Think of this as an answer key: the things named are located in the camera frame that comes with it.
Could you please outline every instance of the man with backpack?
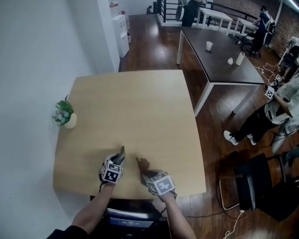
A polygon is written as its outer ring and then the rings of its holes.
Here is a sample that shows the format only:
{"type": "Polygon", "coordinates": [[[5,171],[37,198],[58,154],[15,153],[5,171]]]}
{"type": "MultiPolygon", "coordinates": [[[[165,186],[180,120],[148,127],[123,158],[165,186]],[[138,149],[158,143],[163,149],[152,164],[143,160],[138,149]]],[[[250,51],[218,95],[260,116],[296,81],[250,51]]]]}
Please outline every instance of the man with backpack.
{"type": "Polygon", "coordinates": [[[260,51],[263,46],[265,36],[271,27],[271,23],[274,24],[274,21],[269,15],[266,6],[262,6],[260,11],[261,13],[259,15],[259,18],[254,22],[254,25],[259,25],[259,27],[254,35],[253,44],[250,50],[253,55],[256,55],[260,51]]]}
{"type": "Polygon", "coordinates": [[[189,26],[191,27],[194,23],[195,14],[197,12],[197,9],[201,3],[203,3],[203,0],[180,0],[180,5],[183,7],[183,21],[182,26],[189,26]]]}
{"type": "Polygon", "coordinates": [[[278,69],[279,72],[283,71],[283,79],[286,79],[287,74],[290,71],[290,68],[293,66],[294,62],[299,57],[299,37],[292,37],[288,41],[288,51],[284,55],[282,66],[278,69]]]}

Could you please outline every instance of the flower pot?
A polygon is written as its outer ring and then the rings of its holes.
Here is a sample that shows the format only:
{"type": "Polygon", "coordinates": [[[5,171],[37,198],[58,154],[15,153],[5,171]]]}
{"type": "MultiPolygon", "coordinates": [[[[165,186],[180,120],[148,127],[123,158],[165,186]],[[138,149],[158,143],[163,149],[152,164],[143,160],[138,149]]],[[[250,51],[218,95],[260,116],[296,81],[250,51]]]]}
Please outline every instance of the flower pot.
{"type": "Polygon", "coordinates": [[[64,127],[67,129],[74,128],[76,125],[77,116],[75,113],[72,113],[71,118],[68,123],[64,124],[64,127]]]}

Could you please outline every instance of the black backpack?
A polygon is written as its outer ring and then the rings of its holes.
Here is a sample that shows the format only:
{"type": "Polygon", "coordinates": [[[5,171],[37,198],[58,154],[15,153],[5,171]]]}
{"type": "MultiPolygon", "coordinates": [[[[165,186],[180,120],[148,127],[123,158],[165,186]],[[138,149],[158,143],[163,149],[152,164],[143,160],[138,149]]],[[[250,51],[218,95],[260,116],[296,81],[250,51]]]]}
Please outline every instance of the black backpack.
{"type": "Polygon", "coordinates": [[[299,46],[292,46],[288,53],[291,54],[294,57],[294,59],[297,59],[299,57],[299,46]]]}

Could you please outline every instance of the dark hardwood floor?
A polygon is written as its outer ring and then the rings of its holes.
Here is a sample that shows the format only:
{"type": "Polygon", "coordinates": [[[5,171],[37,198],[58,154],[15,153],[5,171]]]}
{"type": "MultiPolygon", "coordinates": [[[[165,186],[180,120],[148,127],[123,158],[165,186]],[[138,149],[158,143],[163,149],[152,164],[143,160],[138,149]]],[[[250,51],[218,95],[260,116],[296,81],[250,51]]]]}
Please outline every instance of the dark hardwood floor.
{"type": "MultiPolygon", "coordinates": [[[[182,70],[194,108],[206,84],[206,78],[186,41],[184,42],[182,64],[176,65],[179,28],[160,27],[155,15],[130,16],[130,22],[132,43],[129,53],[122,60],[122,71],[182,70]]],[[[262,66],[266,62],[276,65],[278,59],[270,50],[263,48],[261,60],[251,59],[251,62],[255,66],[262,66]]],[[[271,132],[267,132],[261,143],[256,146],[252,146],[248,139],[233,146],[223,138],[223,130],[239,129],[256,108],[266,103],[264,89],[260,88],[254,98],[247,102],[236,115],[233,115],[232,110],[240,103],[247,91],[248,87],[244,86],[215,86],[196,118],[207,191],[200,195],[177,198],[177,203],[185,216],[208,216],[222,210],[216,195],[216,173],[220,164],[224,162],[229,164],[226,158],[231,152],[245,150],[241,153],[242,158],[250,158],[260,153],[265,153],[267,156],[272,155],[271,148],[264,147],[272,142],[274,135],[271,132]]],[[[278,153],[288,151],[297,144],[299,144],[299,132],[289,136],[278,153]]],[[[271,161],[270,165],[273,184],[276,184],[281,179],[279,167],[275,161],[271,161]]],[[[299,175],[298,161],[293,165],[290,173],[293,176],[299,175]]],[[[224,198],[227,205],[237,201],[234,181],[224,185],[224,198]]],[[[158,209],[163,207],[160,201],[155,201],[154,204],[158,209]]],[[[221,213],[208,218],[187,218],[187,220],[193,227],[197,238],[222,239],[227,230],[232,231],[235,224],[234,218],[239,215],[239,208],[230,210],[227,214],[233,219],[225,213],[221,213]]],[[[242,219],[238,221],[235,233],[230,235],[230,238],[293,238],[298,226],[299,207],[281,223],[259,210],[247,211],[242,214],[242,219]]]]}

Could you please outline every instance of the paper cup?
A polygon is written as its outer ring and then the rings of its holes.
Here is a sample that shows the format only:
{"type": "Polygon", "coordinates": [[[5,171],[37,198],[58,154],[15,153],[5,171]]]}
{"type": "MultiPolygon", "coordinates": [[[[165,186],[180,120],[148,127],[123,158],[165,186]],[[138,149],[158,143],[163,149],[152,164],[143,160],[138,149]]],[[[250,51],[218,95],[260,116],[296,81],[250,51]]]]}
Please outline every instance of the paper cup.
{"type": "Polygon", "coordinates": [[[212,46],[213,46],[212,42],[206,42],[206,50],[210,50],[212,46]]]}

